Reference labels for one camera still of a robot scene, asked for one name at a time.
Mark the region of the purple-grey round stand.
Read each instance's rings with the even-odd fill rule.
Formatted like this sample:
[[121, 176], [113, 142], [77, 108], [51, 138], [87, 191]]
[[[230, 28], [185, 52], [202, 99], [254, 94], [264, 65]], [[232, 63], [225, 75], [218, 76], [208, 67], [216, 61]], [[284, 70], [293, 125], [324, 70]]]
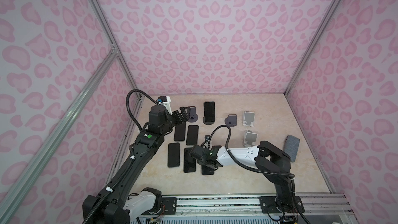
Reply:
[[194, 123], [198, 121], [198, 114], [197, 114], [197, 109], [195, 106], [188, 106], [186, 107], [186, 113], [188, 115], [188, 122], [189, 123]]

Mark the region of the white folding stand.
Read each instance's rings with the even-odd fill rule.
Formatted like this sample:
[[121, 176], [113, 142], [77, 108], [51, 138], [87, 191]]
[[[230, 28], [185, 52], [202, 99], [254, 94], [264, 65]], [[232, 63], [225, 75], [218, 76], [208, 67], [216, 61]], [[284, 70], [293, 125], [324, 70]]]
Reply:
[[245, 111], [243, 113], [243, 126], [253, 127], [255, 125], [256, 113]]

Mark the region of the black phone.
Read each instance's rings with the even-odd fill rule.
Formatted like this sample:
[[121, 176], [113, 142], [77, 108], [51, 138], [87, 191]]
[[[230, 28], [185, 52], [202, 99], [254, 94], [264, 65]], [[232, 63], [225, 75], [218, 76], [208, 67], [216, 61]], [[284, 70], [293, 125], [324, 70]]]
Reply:
[[186, 145], [194, 146], [198, 143], [199, 126], [189, 125], [186, 137]]
[[174, 130], [174, 141], [182, 142], [186, 139], [186, 123], [183, 122], [175, 127]]
[[193, 173], [197, 170], [197, 162], [190, 155], [192, 148], [188, 147], [184, 149], [183, 153], [183, 172], [184, 173]]
[[168, 168], [176, 168], [176, 167], [180, 166], [180, 144], [179, 143], [170, 143], [168, 145], [167, 166], [168, 166]]
[[209, 168], [207, 166], [202, 166], [201, 172], [202, 172], [202, 175], [214, 175], [215, 174], [215, 170], [212, 168]]
[[207, 121], [215, 121], [216, 114], [215, 114], [215, 102], [204, 102], [204, 117]]

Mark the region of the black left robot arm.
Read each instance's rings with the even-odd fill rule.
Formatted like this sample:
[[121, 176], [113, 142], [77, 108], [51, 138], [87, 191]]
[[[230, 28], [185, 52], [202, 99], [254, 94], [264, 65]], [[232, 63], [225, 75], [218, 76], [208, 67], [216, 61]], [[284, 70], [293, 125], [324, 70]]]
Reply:
[[128, 224], [130, 222], [132, 213], [126, 212], [123, 207], [133, 185], [163, 144], [166, 134], [175, 126], [187, 122], [189, 113], [190, 110], [186, 107], [170, 113], [162, 104], [152, 106], [146, 128], [129, 146], [130, 156], [97, 196], [89, 195], [85, 199], [84, 224]]

